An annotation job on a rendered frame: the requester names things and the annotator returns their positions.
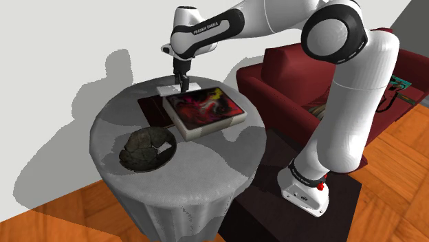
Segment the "dark robot stand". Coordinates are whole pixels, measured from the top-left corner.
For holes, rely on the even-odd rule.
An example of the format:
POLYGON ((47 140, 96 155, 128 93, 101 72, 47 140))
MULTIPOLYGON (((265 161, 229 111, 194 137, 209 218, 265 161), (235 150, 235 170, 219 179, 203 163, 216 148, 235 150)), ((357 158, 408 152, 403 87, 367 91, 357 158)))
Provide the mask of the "dark robot stand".
POLYGON ((276 129, 267 130, 265 153, 248 188, 232 202, 221 227, 225 242, 347 242, 361 183, 329 173, 329 206, 314 217, 281 195, 278 172, 301 145, 276 129))

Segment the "white flat card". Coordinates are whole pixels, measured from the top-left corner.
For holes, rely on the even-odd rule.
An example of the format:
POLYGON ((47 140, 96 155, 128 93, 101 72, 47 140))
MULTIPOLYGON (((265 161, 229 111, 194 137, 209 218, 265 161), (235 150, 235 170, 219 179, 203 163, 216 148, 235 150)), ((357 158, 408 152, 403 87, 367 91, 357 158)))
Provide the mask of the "white flat card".
MULTIPOLYGON (((163 96, 171 96, 171 95, 175 95, 175 94, 180 94, 182 92, 181 90, 181 86, 179 84, 177 85, 166 85, 166 86, 159 86, 156 87, 158 94, 163 97, 163 96)), ((189 91, 196 91, 196 90, 200 90, 201 87, 199 86, 198 83, 196 82, 190 82, 188 89, 186 90, 186 92, 189 91)))

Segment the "white box with colourful picture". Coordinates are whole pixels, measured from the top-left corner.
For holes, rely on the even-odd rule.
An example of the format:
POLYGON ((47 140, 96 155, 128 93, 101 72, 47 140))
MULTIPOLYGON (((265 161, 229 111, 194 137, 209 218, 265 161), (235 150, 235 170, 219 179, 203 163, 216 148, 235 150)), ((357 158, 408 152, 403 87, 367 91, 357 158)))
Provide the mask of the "white box with colourful picture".
POLYGON ((185 141, 242 123, 247 116, 219 87, 164 96, 162 106, 185 141))

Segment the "dark red flat book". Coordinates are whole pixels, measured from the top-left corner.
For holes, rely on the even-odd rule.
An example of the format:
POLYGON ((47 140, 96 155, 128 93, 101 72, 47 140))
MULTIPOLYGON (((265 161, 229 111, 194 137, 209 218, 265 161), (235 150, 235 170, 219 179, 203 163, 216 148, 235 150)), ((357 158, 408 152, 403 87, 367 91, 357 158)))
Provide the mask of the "dark red flat book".
POLYGON ((137 100, 142 113, 144 114, 150 127, 172 127, 173 121, 162 105, 162 97, 159 95, 140 98, 137 100))

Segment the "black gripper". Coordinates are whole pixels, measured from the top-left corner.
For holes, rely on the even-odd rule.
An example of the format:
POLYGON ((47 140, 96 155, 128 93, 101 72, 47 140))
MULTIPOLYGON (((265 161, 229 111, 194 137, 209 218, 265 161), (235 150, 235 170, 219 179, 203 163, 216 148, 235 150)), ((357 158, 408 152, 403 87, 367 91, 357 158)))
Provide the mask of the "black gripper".
POLYGON ((191 60, 181 60, 175 57, 173 58, 173 73, 175 75, 175 84, 181 85, 181 91, 188 91, 189 89, 189 77, 187 77, 187 72, 191 68, 191 63, 191 60))

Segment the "dark cracked bowl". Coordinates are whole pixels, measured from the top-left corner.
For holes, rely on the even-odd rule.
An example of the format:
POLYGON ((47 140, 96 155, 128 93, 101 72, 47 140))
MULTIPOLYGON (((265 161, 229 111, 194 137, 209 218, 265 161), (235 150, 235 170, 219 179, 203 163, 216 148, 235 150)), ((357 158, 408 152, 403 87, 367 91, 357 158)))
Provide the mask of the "dark cracked bowl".
POLYGON ((120 164, 134 172, 154 171, 169 162, 176 150, 175 136, 169 130, 146 127, 132 132, 120 151, 120 164))

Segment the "brown striped cushion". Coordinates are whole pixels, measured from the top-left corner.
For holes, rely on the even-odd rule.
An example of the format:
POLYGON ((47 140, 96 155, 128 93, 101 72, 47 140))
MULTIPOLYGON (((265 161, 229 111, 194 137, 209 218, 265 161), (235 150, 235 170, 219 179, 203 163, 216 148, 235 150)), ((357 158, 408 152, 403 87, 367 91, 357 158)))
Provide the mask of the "brown striped cushion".
POLYGON ((311 115, 315 116, 319 121, 321 121, 325 116, 326 104, 318 105, 316 107, 311 107, 308 109, 311 115))

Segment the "round table with grey cloth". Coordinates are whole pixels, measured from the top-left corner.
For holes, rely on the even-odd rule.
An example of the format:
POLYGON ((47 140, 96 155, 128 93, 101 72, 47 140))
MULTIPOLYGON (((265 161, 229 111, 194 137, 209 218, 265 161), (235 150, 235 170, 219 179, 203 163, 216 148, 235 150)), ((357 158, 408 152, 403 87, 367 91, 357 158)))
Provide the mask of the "round table with grey cloth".
POLYGON ((219 87, 247 112, 244 122, 185 141, 170 131, 177 150, 164 166, 136 173, 119 154, 132 132, 148 122, 138 104, 171 85, 171 76, 132 85, 114 96, 96 116, 89 152, 102 179, 130 218, 152 241, 204 242, 215 238, 233 199, 252 182, 265 152, 266 134, 255 106, 236 89, 196 78, 202 88, 219 87))

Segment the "dark red sofa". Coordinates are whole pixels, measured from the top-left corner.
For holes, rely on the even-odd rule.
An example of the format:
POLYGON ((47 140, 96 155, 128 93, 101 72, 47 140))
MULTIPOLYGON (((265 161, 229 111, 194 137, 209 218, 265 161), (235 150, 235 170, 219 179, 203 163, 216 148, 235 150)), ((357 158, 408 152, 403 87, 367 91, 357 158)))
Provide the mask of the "dark red sofa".
MULTIPOLYGON (((333 64, 308 57, 295 43, 266 49, 263 62, 240 68, 236 81, 266 129, 277 129, 303 147, 319 123, 308 109, 326 103, 334 71, 333 64)), ((417 104, 429 95, 428 57, 401 49, 393 74, 412 83, 417 104)), ((368 141, 404 114, 376 113, 368 141)))

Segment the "teal flat box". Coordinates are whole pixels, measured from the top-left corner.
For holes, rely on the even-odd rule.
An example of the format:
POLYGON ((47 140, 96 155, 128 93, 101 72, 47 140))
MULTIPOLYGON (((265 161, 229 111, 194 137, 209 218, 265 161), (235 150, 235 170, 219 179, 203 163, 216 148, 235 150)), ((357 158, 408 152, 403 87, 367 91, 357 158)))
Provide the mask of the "teal flat box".
POLYGON ((391 76, 389 83, 391 84, 390 90, 398 90, 398 91, 399 90, 405 90, 412 85, 411 82, 408 82, 404 79, 401 79, 395 75, 391 76))

